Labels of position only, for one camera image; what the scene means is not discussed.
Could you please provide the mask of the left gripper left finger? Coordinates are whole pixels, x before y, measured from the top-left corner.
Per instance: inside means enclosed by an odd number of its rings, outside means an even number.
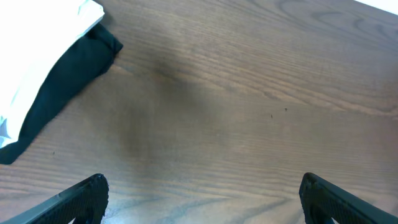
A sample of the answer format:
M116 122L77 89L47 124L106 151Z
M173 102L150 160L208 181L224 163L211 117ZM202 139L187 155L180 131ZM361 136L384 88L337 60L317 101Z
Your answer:
M94 174L3 224L100 224L109 199L103 174Z

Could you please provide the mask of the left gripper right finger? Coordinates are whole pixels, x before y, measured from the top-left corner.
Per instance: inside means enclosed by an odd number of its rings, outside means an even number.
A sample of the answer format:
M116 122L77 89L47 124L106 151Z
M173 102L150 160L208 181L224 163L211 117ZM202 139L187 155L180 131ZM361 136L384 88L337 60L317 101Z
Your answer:
M397 217L311 172L303 175L299 196L306 224L397 223Z

